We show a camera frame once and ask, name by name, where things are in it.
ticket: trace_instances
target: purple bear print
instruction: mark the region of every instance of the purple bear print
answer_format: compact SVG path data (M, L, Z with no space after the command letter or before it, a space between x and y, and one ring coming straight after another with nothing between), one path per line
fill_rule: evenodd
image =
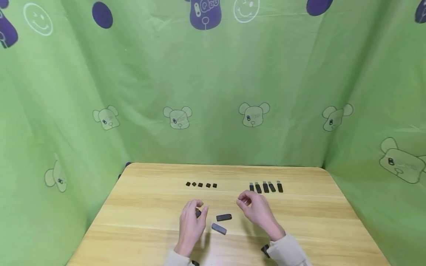
M0 43L5 49L18 41L18 32L3 13L8 5L9 0L0 0Z
M308 0L306 3L306 11L311 16L319 16L324 14L333 3L333 0Z
M416 14L414 15L414 20L417 23L426 22L426 0L420 1L420 4L416 9Z
M185 0L191 2L189 19L192 26L199 30L213 29L222 20L220 0Z

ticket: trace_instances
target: wrist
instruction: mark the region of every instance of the wrist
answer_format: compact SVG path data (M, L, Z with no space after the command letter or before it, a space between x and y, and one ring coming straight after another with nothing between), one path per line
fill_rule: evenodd
M281 225L278 224L277 221L271 222L270 224L266 225L264 230L273 242L276 242L285 237L285 230Z
M182 243L181 241L179 241L174 248L174 252L176 252L177 254L183 257L189 258L193 248L194 248L193 245Z

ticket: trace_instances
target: hand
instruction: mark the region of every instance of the hand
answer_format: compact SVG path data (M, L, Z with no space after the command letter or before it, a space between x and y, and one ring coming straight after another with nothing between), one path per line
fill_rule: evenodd
M191 255L192 249L206 228L206 217L208 207L205 206L197 220L197 207L203 206L201 200L192 200L188 202L179 218L179 241L174 251L184 257Z
M285 237L284 229L276 221L268 201L263 195L246 190L238 196L237 205L250 222L260 226L272 241Z

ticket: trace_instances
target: green backdrop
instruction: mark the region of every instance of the green backdrop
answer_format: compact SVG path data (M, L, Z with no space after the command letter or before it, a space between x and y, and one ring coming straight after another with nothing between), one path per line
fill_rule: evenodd
M325 167L424 265L423 1L33 1L0 0L0 265L66 264L128 161Z

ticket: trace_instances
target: sleeve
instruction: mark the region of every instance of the sleeve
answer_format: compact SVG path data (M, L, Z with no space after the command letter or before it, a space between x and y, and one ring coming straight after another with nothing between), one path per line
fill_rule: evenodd
M312 266L302 247L290 234L276 242L271 241L267 252L279 266Z
M189 258L183 257L173 250L169 252L164 266L194 266Z

